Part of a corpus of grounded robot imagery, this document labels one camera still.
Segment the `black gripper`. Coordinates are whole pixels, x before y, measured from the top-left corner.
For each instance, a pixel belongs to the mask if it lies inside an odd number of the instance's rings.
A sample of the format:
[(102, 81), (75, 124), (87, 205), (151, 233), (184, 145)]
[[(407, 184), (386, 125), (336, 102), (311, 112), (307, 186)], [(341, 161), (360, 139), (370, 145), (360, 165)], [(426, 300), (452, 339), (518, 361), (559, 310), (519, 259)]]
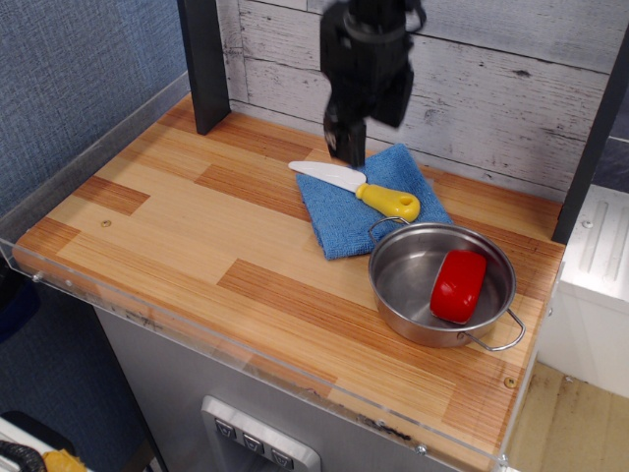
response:
[(411, 2), (334, 2), (319, 24), (320, 70), (329, 80), (323, 129), (332, 157), (364, 165), (372, 118), (392, 128), (404, 120), (414, 81), (407, 31)]

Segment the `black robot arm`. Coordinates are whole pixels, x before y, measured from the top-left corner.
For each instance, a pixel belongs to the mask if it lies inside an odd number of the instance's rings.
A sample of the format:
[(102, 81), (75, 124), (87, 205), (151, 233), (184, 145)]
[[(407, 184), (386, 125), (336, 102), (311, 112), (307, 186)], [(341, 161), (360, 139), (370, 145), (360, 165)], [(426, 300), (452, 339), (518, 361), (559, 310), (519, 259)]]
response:
[(420, 1), (337, 1), (321, 17), (320, 70), (331, 86), (324, 137), (330, 155), (354, 168), (365, 163), (366, 120), (397, 128), (406, 114), (414, 81), (410, 13), (421, 30)]

